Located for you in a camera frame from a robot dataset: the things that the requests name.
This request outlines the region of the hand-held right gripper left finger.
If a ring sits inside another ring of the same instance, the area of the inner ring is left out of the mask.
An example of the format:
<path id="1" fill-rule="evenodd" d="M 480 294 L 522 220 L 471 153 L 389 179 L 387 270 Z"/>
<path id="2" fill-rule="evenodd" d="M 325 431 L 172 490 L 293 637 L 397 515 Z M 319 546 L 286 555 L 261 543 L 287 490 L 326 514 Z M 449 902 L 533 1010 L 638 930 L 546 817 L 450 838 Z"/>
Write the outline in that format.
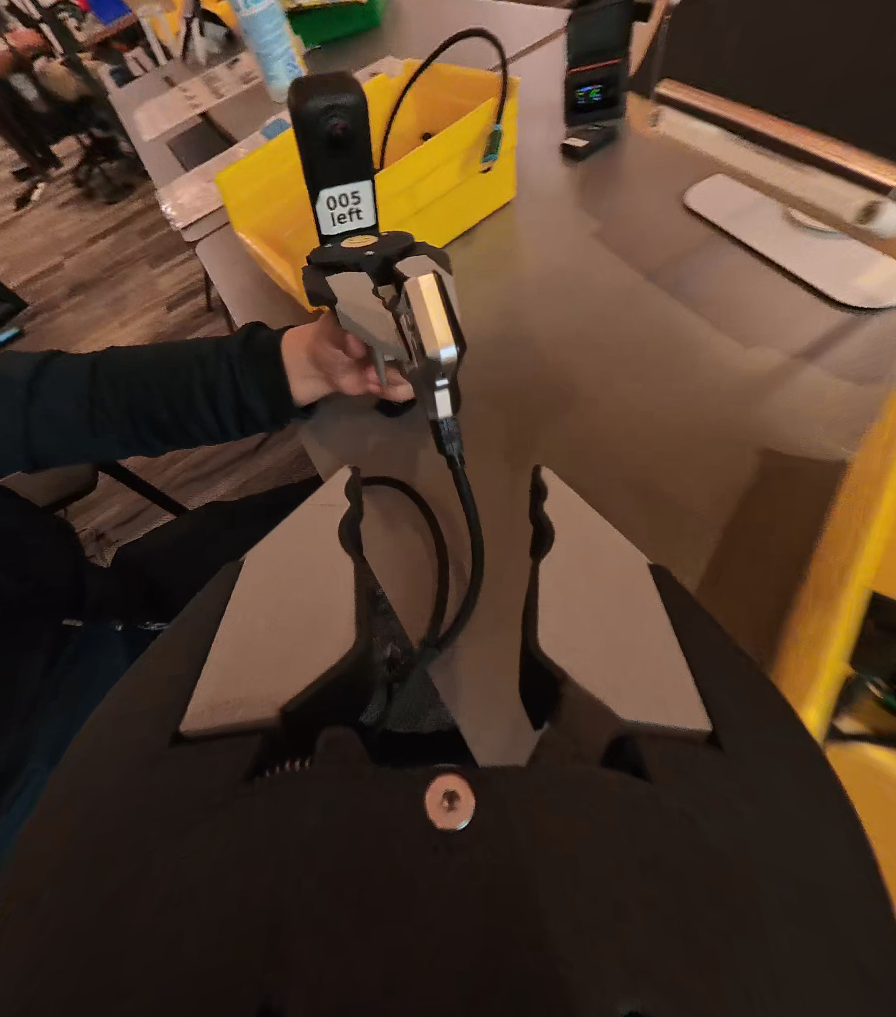
<path id="1" fill-rule="evenodd" d="M 376 686 L 362 519 L 345 467 L 244 556 L 181 735 L 316 738 L 358 721 Z"/>

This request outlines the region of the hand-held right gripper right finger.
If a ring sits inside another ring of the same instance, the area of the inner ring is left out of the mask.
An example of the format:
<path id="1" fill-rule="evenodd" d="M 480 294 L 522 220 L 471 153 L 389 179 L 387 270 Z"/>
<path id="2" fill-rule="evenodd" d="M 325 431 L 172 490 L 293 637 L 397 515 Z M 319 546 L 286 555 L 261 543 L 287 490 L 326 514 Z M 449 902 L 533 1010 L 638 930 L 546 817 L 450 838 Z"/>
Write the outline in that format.
<path id="1" fill-rule="evenodd" d="M 579 690 L 628 725 L 711 734 L 650 559 L 548 467 L 532 471 L 529 518 L 521 702 L 533 729 Z"/>

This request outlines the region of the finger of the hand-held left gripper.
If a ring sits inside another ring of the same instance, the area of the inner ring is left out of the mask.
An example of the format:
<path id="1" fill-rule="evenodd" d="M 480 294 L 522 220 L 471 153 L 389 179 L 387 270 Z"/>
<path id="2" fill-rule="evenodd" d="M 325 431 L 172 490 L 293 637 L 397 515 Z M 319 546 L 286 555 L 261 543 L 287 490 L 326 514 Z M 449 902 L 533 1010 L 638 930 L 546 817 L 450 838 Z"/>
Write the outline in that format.
<path id="1" fill-rule="evenodd" d="M 390 374 L 396 371 L 404 385 L 415 388 L 417 360 L 404 287 L 378 286 L 366 273 L 342 271 L 330 276 L 330 290 L 340 324 L 370 350 L 382 386 L 392 387 Z"/>

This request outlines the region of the silver port adapter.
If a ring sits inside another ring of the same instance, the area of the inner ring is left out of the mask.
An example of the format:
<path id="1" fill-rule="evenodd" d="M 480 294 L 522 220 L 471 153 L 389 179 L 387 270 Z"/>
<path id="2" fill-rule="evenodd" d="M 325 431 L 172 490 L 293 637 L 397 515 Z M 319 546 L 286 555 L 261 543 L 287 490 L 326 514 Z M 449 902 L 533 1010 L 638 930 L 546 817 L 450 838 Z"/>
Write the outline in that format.
<path id="1" fill-rule="evenodd" d="M 428 271 L 405 281 L 399 324 L 414 395 L 431 423 L 445 422 L 460 409 L 458 374 L 465 339 L 441 272 Z"/>

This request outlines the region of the person's left forearm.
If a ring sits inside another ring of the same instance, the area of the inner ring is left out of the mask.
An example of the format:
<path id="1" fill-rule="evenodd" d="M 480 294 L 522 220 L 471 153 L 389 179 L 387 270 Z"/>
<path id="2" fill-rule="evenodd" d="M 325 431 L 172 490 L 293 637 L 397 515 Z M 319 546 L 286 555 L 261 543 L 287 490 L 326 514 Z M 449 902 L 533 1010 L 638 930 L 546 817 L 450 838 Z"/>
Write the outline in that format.
<path id="1" fill-rule="evenodd" d="M 284 331 L 88 353 L 0 352 L 0 479 L 213 447 L 301 418 Z"/>

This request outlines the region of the person's left hand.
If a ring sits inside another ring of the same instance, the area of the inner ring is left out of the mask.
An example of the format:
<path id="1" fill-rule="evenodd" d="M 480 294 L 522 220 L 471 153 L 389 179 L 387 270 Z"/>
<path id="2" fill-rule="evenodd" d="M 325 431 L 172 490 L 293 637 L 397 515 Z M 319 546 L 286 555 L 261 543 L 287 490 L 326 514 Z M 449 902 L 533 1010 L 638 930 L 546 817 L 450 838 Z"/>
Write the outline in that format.
<path id="1" fill-rule="evenodd" d="M 381 375 L 371 349 L 345 331 L 333 312 L 286 330 L 281 359 L 294 404 L 299 408 L 333 396 L 374 397 L 391 403 L 413 400 L 414 391 L 398 368 Z"/>

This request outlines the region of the white blue wipes canister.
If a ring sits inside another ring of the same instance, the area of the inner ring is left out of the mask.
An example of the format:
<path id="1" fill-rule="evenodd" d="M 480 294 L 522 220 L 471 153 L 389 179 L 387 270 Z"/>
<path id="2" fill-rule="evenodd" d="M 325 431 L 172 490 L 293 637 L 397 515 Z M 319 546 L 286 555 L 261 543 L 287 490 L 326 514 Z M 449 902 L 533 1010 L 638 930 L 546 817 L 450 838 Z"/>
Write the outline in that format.
<path id="1" fill-rule="evenodd" d="M 285 104 L 290 85 L 307 74 L 301 44 L 280 1 L 231 1 L 242 40 L 271 99 Z"/>

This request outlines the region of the green plastic bin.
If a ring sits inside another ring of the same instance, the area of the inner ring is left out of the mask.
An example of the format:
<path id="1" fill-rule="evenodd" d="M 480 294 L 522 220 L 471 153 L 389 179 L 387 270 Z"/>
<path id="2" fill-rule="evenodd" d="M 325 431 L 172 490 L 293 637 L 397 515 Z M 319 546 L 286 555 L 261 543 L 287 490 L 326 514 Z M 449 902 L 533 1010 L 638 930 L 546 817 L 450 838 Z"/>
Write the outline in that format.
<path id="1" fill-rule="evenodd" d="M 312 50 L 378 28 L 387 1 L 282 1 L 304 49 Z"/>

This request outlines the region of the black office chair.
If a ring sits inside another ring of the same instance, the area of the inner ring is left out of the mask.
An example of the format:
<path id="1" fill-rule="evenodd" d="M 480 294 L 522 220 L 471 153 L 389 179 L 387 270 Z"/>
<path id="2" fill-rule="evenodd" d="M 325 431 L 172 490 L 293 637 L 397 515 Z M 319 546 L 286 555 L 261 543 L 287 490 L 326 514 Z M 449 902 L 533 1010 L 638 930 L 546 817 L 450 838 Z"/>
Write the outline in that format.
<path id="1" fill-rule="evenodd" d="M 84 196 L 105 206 L 129 197 L 143 178 L 143 165 L 120 133 L 111 107 L 84 85 L 69 105 L 73 137 L 82 149 L 70 181 Z"/>

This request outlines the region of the small black box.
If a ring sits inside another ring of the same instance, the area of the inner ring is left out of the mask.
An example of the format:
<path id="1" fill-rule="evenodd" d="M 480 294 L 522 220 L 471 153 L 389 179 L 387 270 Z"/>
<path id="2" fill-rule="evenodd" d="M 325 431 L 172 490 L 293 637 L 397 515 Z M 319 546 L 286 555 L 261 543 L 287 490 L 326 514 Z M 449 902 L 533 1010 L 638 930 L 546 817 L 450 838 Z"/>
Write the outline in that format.
<path id="1" fill-rule="evenodd" d="M 558 149 L 563 159 L 578 163 L 611 145 L 618 137 L 617 124 L 588 124 L 569 131 Z"/>

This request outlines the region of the black device with small display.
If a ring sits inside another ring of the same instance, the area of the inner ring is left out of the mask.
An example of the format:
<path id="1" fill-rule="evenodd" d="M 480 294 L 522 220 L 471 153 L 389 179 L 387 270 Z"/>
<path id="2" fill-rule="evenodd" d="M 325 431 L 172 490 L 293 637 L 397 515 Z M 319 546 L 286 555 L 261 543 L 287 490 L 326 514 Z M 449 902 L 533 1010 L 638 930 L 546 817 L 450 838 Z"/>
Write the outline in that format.
<path id="1" fill-rule="evenodd" d="M 569 129 L 616 123 L 628 106 L 634 1 L 576 2 L 566 25 L 564 114 Z"/>

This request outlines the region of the black monitor with silver stand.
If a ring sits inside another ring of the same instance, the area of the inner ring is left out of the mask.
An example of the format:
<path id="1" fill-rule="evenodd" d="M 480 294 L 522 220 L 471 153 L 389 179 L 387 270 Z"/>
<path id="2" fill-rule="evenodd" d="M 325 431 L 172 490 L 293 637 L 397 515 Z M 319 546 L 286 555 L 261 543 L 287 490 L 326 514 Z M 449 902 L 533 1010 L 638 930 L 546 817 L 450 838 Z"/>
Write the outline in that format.
<path id="1" fill-rule="evenodd" d="M 684 207 L 830 302 L 896 308 L 896 1 L 658 9 L 631 89 L 718 166 Z"/>

